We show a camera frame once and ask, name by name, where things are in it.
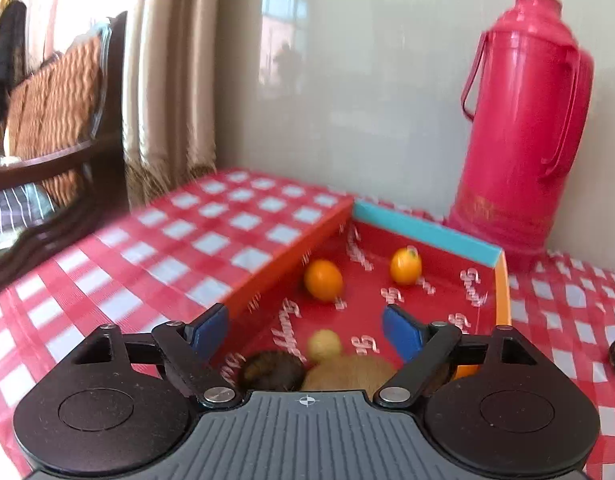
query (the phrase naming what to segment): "ridged gray surface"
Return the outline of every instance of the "ridged gray surface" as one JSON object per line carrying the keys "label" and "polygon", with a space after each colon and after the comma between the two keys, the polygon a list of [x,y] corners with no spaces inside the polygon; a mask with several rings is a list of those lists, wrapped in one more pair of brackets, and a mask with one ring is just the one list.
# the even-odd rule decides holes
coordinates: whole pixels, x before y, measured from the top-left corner
{"label": "ridged gray surface", "polygon": [[[35,473],[29,480],[51,480]],[[414,420],[360,392],[255,392],[201,418],[190,438],[127,480],[476,480],[428,444]],[[581,480],[570,473],[562,480]]]}

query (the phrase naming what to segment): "white wall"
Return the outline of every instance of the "white wall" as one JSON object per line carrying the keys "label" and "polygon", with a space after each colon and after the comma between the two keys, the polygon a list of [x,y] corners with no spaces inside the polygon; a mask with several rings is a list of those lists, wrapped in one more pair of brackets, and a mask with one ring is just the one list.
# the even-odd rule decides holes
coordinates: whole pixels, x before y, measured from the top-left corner
{"label": "white wall", "polygon": [[[615,269],[615,0],[562,0],[596,62],[551,244]],[[258,88],[261,0],[220,0],[217,152],[239,165],[446,214],[469,141],[459,96],[513,0],[308,0],[296,92]]]}

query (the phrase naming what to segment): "metal screw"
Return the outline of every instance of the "metal screw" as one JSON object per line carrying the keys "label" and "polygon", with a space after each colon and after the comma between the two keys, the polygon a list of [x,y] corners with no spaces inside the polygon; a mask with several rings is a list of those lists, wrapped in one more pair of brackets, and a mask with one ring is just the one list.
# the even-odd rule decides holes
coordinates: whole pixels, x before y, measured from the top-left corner
{"label": "metal screw", "polygon": [[236,393],[232,388],[226,386],[214,386],[214,388],[205,390],[203,397],[205,397],[207,402],[220,404],[221,402],[230,402],[230,400],[236,397]]}
{"label": "metal screw", "polygon": [[379,392],[379,397],[385,402],[406,402],[410,398],[410,392],[400,386],[390,386],[383,388]]}

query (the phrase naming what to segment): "striped cloth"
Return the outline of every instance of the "striped cloth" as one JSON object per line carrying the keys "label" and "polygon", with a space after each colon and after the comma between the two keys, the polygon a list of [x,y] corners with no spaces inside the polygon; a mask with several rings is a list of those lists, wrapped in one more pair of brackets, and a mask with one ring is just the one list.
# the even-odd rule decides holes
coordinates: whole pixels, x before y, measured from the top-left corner
{"label": "striped cloth", "polygon": [[0,191],[0,238],[47,218],[54,210],[43,187],[36,184]]}

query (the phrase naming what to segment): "red thermos flask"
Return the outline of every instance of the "red thermos flask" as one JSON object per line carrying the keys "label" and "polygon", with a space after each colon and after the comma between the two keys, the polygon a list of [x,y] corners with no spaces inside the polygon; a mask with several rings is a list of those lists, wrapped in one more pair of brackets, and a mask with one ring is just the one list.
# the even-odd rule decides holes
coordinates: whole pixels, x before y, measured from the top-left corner
{"label": "red thermos flask", "polygon": [[[482,65],[476,110],[465,100]],[[481,35],[463,89],[473,121],[447,224],[499,245],[511,270],[545,247],[581,140],[593,60],[561,21],[559,0],[516,0]]]}

